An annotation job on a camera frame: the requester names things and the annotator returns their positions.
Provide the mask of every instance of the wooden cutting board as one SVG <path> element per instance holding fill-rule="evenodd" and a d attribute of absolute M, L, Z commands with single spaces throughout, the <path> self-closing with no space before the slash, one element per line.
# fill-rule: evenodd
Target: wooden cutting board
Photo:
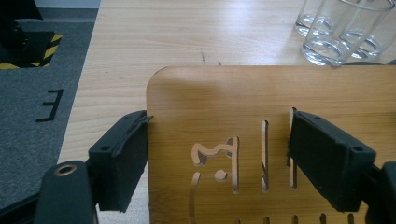
<path fill-rule="evenodd" d="M 354 135 L 382 167 L 396 161 L 395 84 L 396 66 L 164 68 L 147 89 L 150 222 L 364 223 L 364 203 L 338 213 L 293 176 L 290 110 Z"/>

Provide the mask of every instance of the black object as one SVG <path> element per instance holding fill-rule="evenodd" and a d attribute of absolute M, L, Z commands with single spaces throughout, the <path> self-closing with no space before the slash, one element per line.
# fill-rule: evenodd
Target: black object
<path fill-rule="evenodd" d="M 94 206 L 125 212 L 148 160 L 146 111 L 121 118 L 89 150 L 44 175 L 39 196 L 0 211 L 0 223 L 97 223 Z"/>
<path fill-rule="evenodd" d="M 366 223 L 396 223 L 396 162 L 380 170 L 375 151 L 326 119 L 294 111 L 290 156 L 339 212 L 369 205 Z"/>
<path fill-rule="evenodd" d="M 44 59 L 53 32 L 24 32 L 16 19 L 42 17 L 34 0 L 0 0 L 0 63 L 33 63 Z"/>

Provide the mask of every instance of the gray carpet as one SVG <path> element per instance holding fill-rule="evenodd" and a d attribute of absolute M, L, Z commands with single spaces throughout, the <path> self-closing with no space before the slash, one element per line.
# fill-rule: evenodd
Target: gray carpet
<path fill-rule="evenodd" d="M 49 67 L 0 70 L 0 209 L 38 193 L 43 174 L 58 160 L 97 9 L 41 13 L 44 21 L 20 25 L 63 35 Z M 55 102 L 61 90 L 56 114 L 46 121 L 52 106 L 43 103 Z"/>

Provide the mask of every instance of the bamboo board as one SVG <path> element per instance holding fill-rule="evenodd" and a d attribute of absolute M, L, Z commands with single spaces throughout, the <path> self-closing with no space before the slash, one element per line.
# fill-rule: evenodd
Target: bamboo board
<path fill-rule="evenodd" d="M 364 223 L 364 203 L 337 213 L 300 170 L 290 183 L 290 109 L 351 133 L 382 167 L 396 161 L 395 83 L 396 66 L 164 68 L 147 89 L 150 222 Z"/>

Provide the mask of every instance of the glass rim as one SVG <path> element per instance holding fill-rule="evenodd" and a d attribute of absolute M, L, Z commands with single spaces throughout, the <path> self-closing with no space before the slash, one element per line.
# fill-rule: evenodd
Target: glass rim
<path fill-rule="evenodd" d="M 371 10 L 371 11 L 389 11 L 389 10 L 392 10 L 393 8 L 395 8 L 395 3 L 393 2 L 393 0 L 387 0 L 387 2 L 390 3 L 389 7 L 365 7 L 365 6 L 356 4 L 356 3 L 351 3 L 347 0 L 338 0 L 338 1 L 348 4 L 348 5 L 351 5 L 351 6 L 354 6 L 354 7 Z"/>

